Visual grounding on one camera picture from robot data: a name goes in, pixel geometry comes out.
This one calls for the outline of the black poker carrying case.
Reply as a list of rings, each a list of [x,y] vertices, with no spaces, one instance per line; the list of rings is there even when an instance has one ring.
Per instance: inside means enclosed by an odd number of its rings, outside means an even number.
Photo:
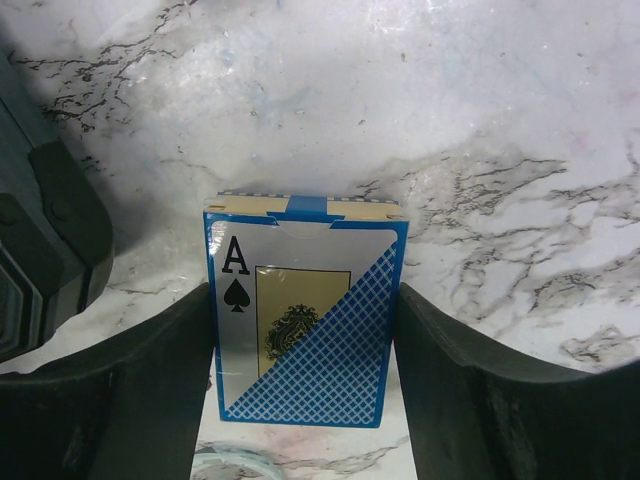
[[[103,202],[1,61],[1,359],[35,350],[104,291],[114,231]]]

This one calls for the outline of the blue playing card deck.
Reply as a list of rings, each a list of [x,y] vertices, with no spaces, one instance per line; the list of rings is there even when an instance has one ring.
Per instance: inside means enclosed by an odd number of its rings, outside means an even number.
[[[401,206],[224,191],[203,219],[221,418],[379,426],[409,230]]]

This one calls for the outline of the clear acrylic dealer button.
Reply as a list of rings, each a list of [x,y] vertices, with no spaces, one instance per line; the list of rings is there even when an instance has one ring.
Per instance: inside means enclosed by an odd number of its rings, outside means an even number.
[[[206,442],[194,453],[191,479],[285,479],[268,456],[247,447]]]

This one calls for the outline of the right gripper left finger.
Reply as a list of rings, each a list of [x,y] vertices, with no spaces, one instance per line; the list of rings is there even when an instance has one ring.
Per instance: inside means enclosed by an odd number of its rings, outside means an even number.
[[[98,344],[2,375],[2,478],[189,478],[213,348],[202,284]]]

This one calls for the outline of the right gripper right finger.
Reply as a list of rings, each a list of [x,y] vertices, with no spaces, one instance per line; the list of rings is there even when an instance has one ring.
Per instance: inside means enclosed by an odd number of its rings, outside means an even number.
[[[635,479],[639,365],[592,374],[516,351],[399,290],[394,345],[421,479]]]

